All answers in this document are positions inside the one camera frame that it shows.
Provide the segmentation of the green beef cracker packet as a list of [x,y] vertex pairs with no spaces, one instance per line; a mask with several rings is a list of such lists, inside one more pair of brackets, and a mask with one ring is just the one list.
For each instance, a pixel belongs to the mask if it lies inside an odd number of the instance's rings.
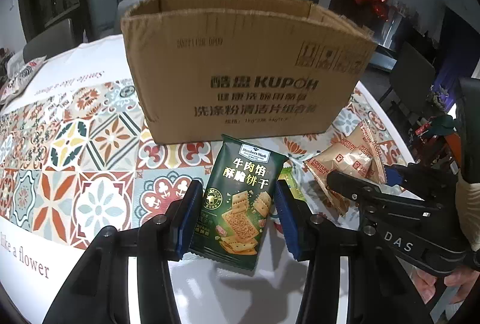
[[228,135],[222,136],[190,250],[252,271],[287,157]]

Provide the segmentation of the beige biscuit packet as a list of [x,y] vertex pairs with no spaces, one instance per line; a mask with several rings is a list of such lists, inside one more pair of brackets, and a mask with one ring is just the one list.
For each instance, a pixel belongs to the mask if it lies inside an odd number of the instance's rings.
[[337,170],[374,183],[386,183],[380,150],[366,120],[362,120],[348,136],[307,159],[304,164],[324,192],[328,203],[340,216],[347,213],[350,202],[338,190],[329,189],[328,173]]

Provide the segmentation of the green yellow candy packet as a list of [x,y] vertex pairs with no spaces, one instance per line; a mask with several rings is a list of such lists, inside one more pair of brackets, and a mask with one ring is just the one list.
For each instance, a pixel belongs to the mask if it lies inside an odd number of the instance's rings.
[[295,198],[295,200],[302,200],[303,202],[306,201],[303,192],[300,190],[300,187],[299,187],[298,183],[296,183],[296,181],[294,179],[291,167],[284,167],[281,170],[281,173],[279,174],[278,179],[286,181],[286,184],[289,187],[290,192],[293,195],[293,197]]

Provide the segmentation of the dark side chair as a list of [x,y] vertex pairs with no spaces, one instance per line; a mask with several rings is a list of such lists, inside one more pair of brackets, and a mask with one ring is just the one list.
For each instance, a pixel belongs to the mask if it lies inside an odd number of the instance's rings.
[[413,114],[422,117],[434,78],[435,68],[431,63],[414,47],[405,43],[391,71],[390,86],[378,103],[381,104],[391,91],[394,91],[399,101],[391,101],[390,107],[385,112],[387,115],[393,111],[402,114],[400,105],[403,104],[408,110],[408,114],[405,116],[407,120]]

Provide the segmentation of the patterned tile table mat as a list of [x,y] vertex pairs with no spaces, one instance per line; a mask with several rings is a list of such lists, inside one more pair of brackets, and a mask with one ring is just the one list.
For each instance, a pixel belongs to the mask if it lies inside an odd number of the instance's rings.
[[[221,142],[201,140],[156,144],[129,78],[77,90],[60,90],[30,101],[1,89],[1,248],[19,258],[13,226],[41,239],[85,249],[101,227],[137,227],[181,198],[191,180],[207,183]],[[199,114],[227,118],[283,117],[280,111],[309,113],[305,92],[234,89],[217,95],[223,102],[196,108]],[[365,119],[387,165],[412,161],[402,140],[370,103],[360,82],[345,108],[323,134],[251,139],[290,159],[302,195],[331,208],[304,161],[336,144]]]

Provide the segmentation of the brown cardboard box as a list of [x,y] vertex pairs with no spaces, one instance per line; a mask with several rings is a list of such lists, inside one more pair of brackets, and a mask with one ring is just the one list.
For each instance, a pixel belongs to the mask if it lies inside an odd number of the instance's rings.
[[376,47],[309,0],[142,0],[121,30],[158,144],[322,133]]

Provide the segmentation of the printed snack bag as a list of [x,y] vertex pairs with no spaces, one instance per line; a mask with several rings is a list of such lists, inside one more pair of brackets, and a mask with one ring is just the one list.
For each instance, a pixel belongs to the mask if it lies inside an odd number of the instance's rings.
[[31,60],[12,79],[8,80],[1,91],[1,104],[9,104],[13,99],[21,96],[46,60],[46,56]]

